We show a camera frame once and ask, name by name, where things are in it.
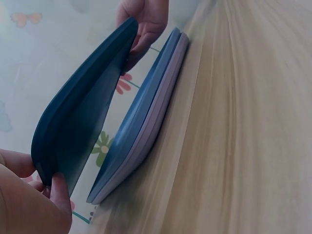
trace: green leaf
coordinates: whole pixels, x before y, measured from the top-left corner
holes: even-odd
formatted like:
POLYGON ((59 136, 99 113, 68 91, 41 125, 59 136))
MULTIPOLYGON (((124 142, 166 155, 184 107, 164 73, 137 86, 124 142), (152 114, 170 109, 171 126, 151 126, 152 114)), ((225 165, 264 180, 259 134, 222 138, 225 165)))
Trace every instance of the green leaf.
POLYGON ((107 145, 109 135, 105 133, 105 131, 101 132, 102 145, 107 145))
POLYGON ((101 147, 94 147, 93 150, 92 150, 92 154, 98 154, 101 152, 101 147))
POLYGON ((98 145, 98 146, 101 146, 101 145, 102 145, 102 141, 101 141, 100 138, 97 139, 97 145, 98 145))
POLYGON ((99 155, 97 156, 97 166, 98 166, 98 167, 101 167, 101 166, 102 166, 105 157, 106 157, 106 154, 104 154, 104 153, 101 153, 101 154, 99 154, 99 155))

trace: finger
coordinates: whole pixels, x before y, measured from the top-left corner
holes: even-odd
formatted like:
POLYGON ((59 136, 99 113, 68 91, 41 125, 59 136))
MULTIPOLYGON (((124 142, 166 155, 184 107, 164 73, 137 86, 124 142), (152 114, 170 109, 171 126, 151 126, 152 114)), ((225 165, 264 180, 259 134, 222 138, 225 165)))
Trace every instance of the finger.
POLYGON ((63 174, 56 173, 52 177, 52 186, 50 193, 50 200, 71 218, 72 208, 68 194, 68 188, 63 174))
POLYGON ((0 164, 21 178, 29 177, 35 172, 33 161, 28 154, 0 149, 0 164))
POLYGON ((127 11, 124 8, 124 3, 122 2, 117 8, 116 14, 116 27, 119 27, 122 23, 126 21, 130 17, 127 11))
POLYGON ((50 195, 51 195, 51 187, 46 187, 44 188, 44 190, 42 191, 42 194, 47 197, 48 199, 50 199, 50 195))
POLYGON ((38 190, 39 192, 42 192, 45 189, 44 184, 40 181, 31 181, 28 184, 34 187, 34 189, 38 190))
POLYGON ((141 53, 148 50, 151 45, 159 38, 161 33, 145 33, 140 37, 137 45, 132 49, 134 57, 140 56, 141 53))
POLYGON ((140 54, 132 54, 130 53, 126 64, 123 67, 123 74, 126 72, 129 72, 140 60, 144 57, 144 55, 147 53, 148 49, 146 51, 143 51, 140 54))

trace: orange butterfly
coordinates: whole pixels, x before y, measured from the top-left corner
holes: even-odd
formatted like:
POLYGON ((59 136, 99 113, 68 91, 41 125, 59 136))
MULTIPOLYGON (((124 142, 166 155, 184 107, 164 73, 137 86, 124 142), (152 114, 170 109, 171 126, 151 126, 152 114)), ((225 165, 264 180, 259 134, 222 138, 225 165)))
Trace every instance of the orange butterfly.
POLYGON ((25 27, 27 20, 32 22, 33 24, 40 23, 42 20, 42 13, 33 13, 30 15, 26 15, 24 13, 13 13, 11 15, 11 19, 14 23, 16 23, 16 26, 18 28, 25 27))

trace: light wood grain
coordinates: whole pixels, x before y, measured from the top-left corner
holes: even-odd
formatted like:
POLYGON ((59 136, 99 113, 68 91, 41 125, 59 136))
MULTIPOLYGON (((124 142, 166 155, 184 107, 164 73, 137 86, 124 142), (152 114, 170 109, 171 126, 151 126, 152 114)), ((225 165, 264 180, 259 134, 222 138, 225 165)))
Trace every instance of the light wood grain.
POLYGON ((91 234, 312 233, 312 1, 200 4, 147 161, 91 234))

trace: hand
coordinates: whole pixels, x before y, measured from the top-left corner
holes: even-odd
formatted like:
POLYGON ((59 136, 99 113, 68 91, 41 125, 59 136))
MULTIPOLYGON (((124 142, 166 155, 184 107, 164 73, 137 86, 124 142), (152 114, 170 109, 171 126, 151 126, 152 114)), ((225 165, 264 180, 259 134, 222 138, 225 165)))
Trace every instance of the hand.
POLYGON ((165 30, 169 0, 122 0, 117 10, 117 26, 129 17, 138 21, 138 33, 124 72, 132 69, 165 30))
POLYGON ((62 174, 51 189, 20 179, 35 171, 30 155, 0 149, 0 233, 68 234, 72 210, 62 174))

